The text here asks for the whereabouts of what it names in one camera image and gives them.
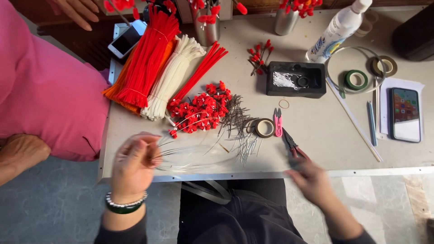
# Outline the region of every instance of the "white smartphone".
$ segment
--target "white smartphone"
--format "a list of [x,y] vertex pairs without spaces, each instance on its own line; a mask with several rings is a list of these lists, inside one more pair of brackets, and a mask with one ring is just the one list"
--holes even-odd
[[108,49],[112,51],[116,57],[120,59],[124,58],[138,43],[143,33],[145,33],[146,26],[146,23],[141,20],[134,21],[124,33],[110,43]]

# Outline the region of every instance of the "black pants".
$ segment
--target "black pants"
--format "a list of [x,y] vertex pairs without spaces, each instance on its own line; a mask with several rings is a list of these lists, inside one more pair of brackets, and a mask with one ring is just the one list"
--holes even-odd
[[[193,183],[205,187],[209,190],[214,190],[205,181],[193,181]],[[245,190],[252,191],[259,196],[270,200],[278,205],[286,207],[286,191],[285,182],[280,179],[252,179],[252,180],[224,180],[217,181],[225,189],[230,190]],[[212,208],[216,203],[193,194],[186,190],[181,190],[181,205],[179,211],[179,219],[181,220],[192,210],[197,208]]]

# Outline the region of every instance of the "sleeve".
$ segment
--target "sleeve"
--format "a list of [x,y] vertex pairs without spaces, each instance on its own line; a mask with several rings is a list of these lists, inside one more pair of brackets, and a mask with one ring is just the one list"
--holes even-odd
[[147,244],[146,215],[133,227],[123,231],[109,231],[102,224],[99,226],[95,244]]
[[376,244],[374,239],[372,239],[372,237],[366,232],[366,230],[363,230],[363,233],[359,237],[351,240],[341,241],[333,237],[330,238],[333,244]]

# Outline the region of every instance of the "white table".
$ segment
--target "white table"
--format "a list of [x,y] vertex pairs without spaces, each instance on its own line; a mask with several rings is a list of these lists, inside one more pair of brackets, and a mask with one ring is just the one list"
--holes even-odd
[[[327,87],[327,93],[320,99],[301,97],[280,97],[265,95],[266,75],[250,76],[251,64],[247,61],[247,49],[259,42],[271,39],[275,51],[271,61],[305,62],[306,50],[313,45],[319,35],[327,27],[336,11],[316,11],[314,16],[301,19],[292,33],[277,36],[272,31],[272,15],[262,18],[223,21],[219,43],[229,53],[222,58],[199,83],[190,91],[190,96],[203,92],[204,85],[223,80],[233,94],[244,97],[242,106],[251,109],[253,117],[272,119],[275,107],[281,99],[286,99],[290,107],[282,109],[283,126],[294,138],[300,148],[315,162],[327,170],[376,169],[398,167],[431,166],[434,162],[434,62],[409,62],[398,57],[391,45],[392,31],[402,22],[415,15],[419,10],[380,12],[380,20],[374,29],[365,37],[352,36],[343,46],[363,46],[375,51],[378,55],[392,57],[398,64],[395,78],[413,80],[425,84],[422,93],[424,104],[424,141],[418,144],[393,140],[379,140],[376,149],[383,158],[377,162],[368,146],[353,126],[351,120],[341,107],[338,99]],[[183,33],[192,33],[190,25],[184,26]],[[186,81],[196,69],[201,59],[194,60],[186,75]],[[330,74],[334,80],[338,75],[350,69],[365,72],[370,79],[372,74],[366,67],[367,58],[356,50],[345,50],[337,53],[330,62]],[[122,66],[114,70],[116,80]],[[363,130],[369,133],[369,122],[366,102],[373,100],[372,93],[350,95],[345,99],[352,113],[358,119]],[[106,123],[103,148],[101,150],[98,180],[105,182],[111,176],[112,161],[116,149],[131,135],[148,131],[166,135],[171,126],[166,120],[150,121],[131,114],[120,105],[112,103]],[[180,166],[192,163],[193,167],[185,167],[186,172],[155,171],[154,181],[181,181],[234,178],[277,178],[282,170],[288,168],[285,145],[282,138],[271,137],[263,140],[259,154],[249,157],[245,167],[238,160],[230,160],[236,152],[227,154],[219,145],[229,149],[233,141],[225,141],[224,135],[219,142],[205,155],[218,140],[218,128],[207,132],[198,131],[193,134],[178,133],[178,139],[163,147],[164,150],[186,145],[203,145],[206,150],[197,150],[191,154],[172,155],[166,158],[167,166]]]

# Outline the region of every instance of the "bracelet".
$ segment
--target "bracelet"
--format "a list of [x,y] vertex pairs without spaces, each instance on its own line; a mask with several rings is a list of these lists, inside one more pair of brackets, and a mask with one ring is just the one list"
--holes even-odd
[[108,192],[107,195],[105,195],[105,206],[108,210],[115,214],[130,214],[137,209],[140,208],[143,201],[148,197],[148,193],[146,191],[143,192],[143,197],[135,202],[128,203],[128,204],[117,204],[112,202],[111,199],[111,192]]

